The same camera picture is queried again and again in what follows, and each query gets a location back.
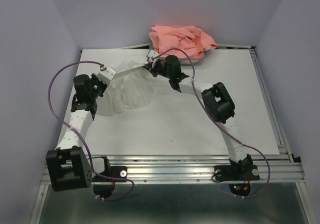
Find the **white pleated skirt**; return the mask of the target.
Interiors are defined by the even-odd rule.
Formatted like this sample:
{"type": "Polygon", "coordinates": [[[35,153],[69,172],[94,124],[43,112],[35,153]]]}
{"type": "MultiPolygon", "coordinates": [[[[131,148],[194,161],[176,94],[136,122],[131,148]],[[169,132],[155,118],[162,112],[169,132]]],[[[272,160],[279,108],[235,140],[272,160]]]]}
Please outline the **white pleated skirt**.
{"type": "Polygon", "coordinates": [[[97,99],[97,114],[112,116],[114,113],[144,107],[153,101],[160,81],[143,68],[145,64],[147,59],[135,54],[108,66],[116,74],[103,97],[97,99]]]}

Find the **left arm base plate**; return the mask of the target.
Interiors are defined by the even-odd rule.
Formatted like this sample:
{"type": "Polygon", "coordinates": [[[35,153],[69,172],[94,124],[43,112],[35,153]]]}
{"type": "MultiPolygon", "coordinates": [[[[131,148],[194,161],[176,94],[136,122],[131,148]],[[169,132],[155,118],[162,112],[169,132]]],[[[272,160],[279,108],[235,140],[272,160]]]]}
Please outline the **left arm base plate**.
{"type": "Polygon", "coordinates": [[[107,176],[109,179],[95,175],[92,178],[95,198],[101,201],[119,200],[124,194],[123,191],[118,190],[117,184],[125,183],[127,174],[126,166],[111,166],[100,173],[100,175],[107,176]]]}

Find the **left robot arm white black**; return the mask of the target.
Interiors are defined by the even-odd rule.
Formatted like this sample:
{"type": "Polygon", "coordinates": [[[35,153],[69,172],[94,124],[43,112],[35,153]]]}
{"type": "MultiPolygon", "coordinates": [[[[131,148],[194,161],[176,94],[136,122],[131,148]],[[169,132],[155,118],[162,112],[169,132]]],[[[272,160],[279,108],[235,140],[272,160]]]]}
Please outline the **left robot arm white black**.
{"type": "Polygon", "coordinates": [[[73,79],[75,94],[67,129],[57,147],[49,150],[45,157],[54,191],[91,186],[92,168],[83,151],[84,140],[95,119],[97,99],[103,96],[115,74],[113,69],[107,68],[98,74],[82,74],[73,79]]]}

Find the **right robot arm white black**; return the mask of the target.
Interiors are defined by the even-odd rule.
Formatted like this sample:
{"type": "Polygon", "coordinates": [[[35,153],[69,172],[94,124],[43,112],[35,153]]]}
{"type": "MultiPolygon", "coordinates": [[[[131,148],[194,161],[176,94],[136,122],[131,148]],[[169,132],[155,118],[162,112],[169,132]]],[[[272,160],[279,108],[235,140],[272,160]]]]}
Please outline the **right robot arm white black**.
{"type": "Polygon", "coordinates": [[[221,131],[228,150],[231,176],[242,179],[248,174],[248,168],[253,165],[253,161],[240,141],[235,122],[235,104],[224,84],[195,81],[195,74],[189,76],[182,72],[180,61],[176,56],[169,55],[162,60],[157,58],[157,55],[153,51],[148,54],[144,68],[153,77],[167,78],[173,90],[197,98],[210,120],[221,131]]]}

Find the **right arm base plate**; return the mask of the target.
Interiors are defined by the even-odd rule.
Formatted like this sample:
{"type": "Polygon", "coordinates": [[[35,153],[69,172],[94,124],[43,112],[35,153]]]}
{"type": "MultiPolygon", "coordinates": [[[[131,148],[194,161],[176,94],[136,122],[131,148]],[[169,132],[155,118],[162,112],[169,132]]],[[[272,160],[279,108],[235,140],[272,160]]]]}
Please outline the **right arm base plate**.
{"type": "Polygon", "coordinates": [[[229,182],[229,190],[236,197],[248,198],[251,192],[251,182],[259,181],[260,174],[256,165],[247,168],[234,165],[214,166],[211,177],[215,183],[229,182]]]}

